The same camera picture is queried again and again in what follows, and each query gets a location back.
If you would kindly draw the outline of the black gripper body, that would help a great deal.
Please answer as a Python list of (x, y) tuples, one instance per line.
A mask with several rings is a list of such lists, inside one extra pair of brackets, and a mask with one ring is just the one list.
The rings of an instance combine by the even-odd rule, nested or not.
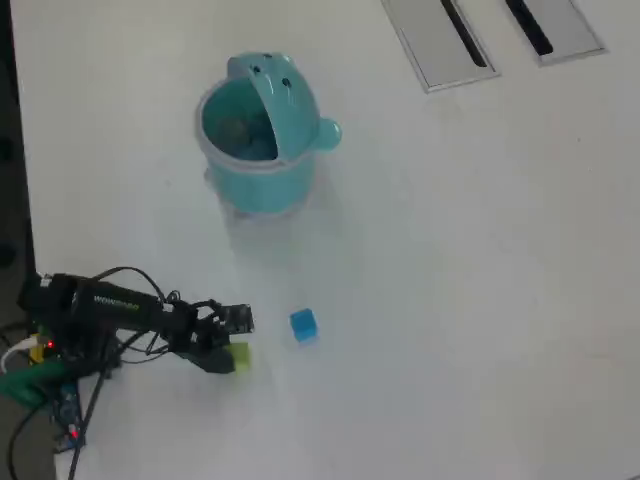
[(212, 351), (230, 344), (230, 336), (221, 325), (226, 309), (221, 303), (213, 299), (195, 303), (173, 299), (165, 304), (169, 306), (173, 320), (178, 320), (178, 326), (164, 335), (169, 351)]

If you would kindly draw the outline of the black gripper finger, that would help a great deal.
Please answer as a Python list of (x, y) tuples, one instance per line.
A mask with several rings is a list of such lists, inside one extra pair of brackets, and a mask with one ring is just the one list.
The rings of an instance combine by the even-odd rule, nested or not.
[(182, 358), (207, 373), (230, 374), (236, 371), (234, 357), (225, 346), (212, 350), (183, 353)]

